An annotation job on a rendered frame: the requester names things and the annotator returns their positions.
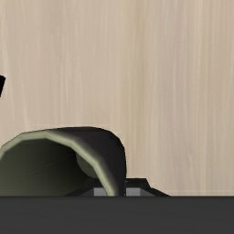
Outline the green mug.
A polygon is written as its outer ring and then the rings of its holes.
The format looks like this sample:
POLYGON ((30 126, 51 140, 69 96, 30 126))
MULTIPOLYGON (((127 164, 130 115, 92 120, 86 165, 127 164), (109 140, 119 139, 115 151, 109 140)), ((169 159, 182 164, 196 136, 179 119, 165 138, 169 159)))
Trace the green mug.
POLYGON ((0 147, 0 197, 65 196, 99 181, 109 197, 125 194, 121 140, 96 127, 21 133, 0 147))

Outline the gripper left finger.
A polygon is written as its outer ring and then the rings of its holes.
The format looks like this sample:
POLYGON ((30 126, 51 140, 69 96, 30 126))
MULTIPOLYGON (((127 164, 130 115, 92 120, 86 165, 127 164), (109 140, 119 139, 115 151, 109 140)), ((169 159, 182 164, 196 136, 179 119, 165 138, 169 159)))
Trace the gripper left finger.
POLYGON ((101 182, 95 178, 89 178, 82 188, 68 194, 68 197, 106 197, 107 193, 101 182))

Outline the cabinet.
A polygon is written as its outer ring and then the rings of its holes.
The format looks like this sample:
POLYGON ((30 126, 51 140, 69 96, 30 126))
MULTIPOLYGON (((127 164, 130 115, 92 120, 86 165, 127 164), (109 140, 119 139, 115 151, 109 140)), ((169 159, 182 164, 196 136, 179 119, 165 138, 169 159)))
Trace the cabinet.
POLYGON ((4 86, 5 86, 5 76, 0 75, 0 97, 2 96, 4 86))

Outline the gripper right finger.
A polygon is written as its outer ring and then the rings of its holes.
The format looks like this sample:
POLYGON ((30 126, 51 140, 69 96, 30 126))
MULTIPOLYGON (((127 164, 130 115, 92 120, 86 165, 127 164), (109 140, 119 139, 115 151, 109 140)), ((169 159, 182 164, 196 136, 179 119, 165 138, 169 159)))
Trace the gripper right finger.
POLYGON ((150 187, 146 178, 127 178, 125 195, 127 197, 167 197, 167 194, 150 187))

